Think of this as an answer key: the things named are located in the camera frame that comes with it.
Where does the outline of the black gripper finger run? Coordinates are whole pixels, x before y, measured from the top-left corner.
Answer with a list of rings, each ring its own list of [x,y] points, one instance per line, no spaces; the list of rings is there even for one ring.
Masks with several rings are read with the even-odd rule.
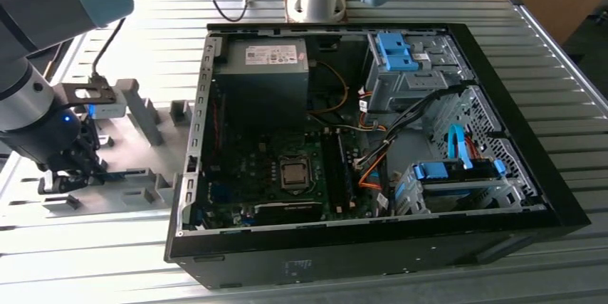
[[[103,179],[98,175],[64,175],[47,171],[39,180],[38,193],[40,195],[64,194],[102,183]]]
[[[82,115],[79,118],[82,126],[78,143],[82,150],[79,152],[82,156],[82,170],[90,177],[95,179],[99,184],[103,184],[106,183],[106,167],[102,165],[102,160],[98,156],[98,150],[100,149],[100,140],[95,120],[90,115]]]

